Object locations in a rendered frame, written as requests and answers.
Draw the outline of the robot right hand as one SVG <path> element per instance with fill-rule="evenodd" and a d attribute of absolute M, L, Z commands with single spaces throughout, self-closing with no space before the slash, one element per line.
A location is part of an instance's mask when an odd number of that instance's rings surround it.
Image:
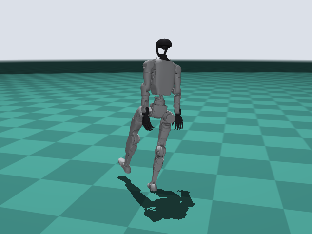
<path fill-rule="evenodd" d="M 174 124 L 174 122 L 172 123 L 172 126 L 173 126 L 173 124 Z M 179 125 L 180 125 L 180 127 L 179 127 Z M 181 117 L 181 109 L 179 109 L 179 114 L 175 113 L 175 128 L 174 129 L 176 129 L 176 127 L 177 127 L 177 130 L 181 129 L 181 127 L 183 128 L 183 119 Z"/>

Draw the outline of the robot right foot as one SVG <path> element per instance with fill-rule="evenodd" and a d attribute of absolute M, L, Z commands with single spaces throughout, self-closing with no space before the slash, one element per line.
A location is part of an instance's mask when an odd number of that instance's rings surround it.
<path fill-rule="evenodd" d="M 149 188 L 151 191 L 157 191 L 157 186 L 156 186 L 156 184 L 155 184 L 154 182 L 153 182 L 153 184 L 151 184 L 151 182 L 148 183 L 147 186 L 148 186 L 148 188 Z"/>

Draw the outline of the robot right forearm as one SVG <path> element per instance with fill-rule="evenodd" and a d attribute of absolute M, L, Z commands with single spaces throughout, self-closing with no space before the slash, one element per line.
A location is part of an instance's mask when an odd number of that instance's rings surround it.
<path fill-rule="evenodd" d="M 181 93 L 178 95 L 174 95 L 174 109 L 175 109 L 175 113 L 179 114 L 179 109 L 180 109 L 180 99 L 181 99 Z"/>

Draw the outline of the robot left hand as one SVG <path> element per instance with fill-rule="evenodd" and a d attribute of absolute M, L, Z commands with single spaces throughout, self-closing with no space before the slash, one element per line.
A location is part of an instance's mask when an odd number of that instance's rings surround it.
<path fill-rule="evenodd" d="M 154 128 L 154 127 L 153 127 L 153 126 L 151 125 L 151 123 L 150 123 L 150 118 L 149 118 L 148 114 L 149 114 L 149 108 L 146 107 L 146 112 L 145 112 L 145 113 L 142 113 L 142 115 L 143 115 L 143 118 L 142 118 L 142 125 L 144 126 L 144 128 L 145 128 L 146 130 L 151 131 L 151 130 L 153 130 L 152 128 Z"/>

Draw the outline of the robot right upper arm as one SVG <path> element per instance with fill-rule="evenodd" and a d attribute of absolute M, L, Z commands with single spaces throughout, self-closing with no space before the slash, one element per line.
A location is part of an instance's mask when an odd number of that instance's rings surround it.
<path fill-rule="evenodd" d="M 174 95 L 180 94 L 181 92 L 180 84 L 181 84 L 181 67 L 175 64 L 175 82 L 174 82 L 174 88 L 172 90 L 172 93 Z"/>

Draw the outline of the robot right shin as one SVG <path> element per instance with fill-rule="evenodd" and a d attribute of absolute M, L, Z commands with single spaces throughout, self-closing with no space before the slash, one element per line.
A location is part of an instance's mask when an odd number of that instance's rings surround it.
<path fill-rule="evenodd" d="M 156 184 L 158 174 L 159 174 L 159 172 L 162 168 L 163 162 L 164 162 L 165 153 L 166 153 L 166 148 L 164 147 L 164 154 L 162 157 L 155 155 L 154 163 L 153 163 L 153 175 L 152 175 L 151 184 L 153 184 L 153 182 Z"/>

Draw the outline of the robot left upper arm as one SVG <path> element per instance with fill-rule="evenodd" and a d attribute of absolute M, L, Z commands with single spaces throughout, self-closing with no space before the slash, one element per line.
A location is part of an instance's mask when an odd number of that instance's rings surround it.
<path fill-rule="evenodd" d="M 155 60 L 148 60 L 143 63 L 143 78 L 147 92 L 151 90 L 152 69 L 154 66 Z"/>

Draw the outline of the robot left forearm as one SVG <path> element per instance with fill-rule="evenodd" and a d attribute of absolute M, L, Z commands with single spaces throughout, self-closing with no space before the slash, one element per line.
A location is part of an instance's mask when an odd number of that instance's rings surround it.
<path fill-rule="evenodd" d="M 146 112 L 146 107 L 149 107 L 149 96 L 150 93 L 146 91 L 146 85 L 145 83 L 141 84 L 141 95 L 142 95 L 142 99 L 141 99 L 141 111 L 142 113 Z"/>

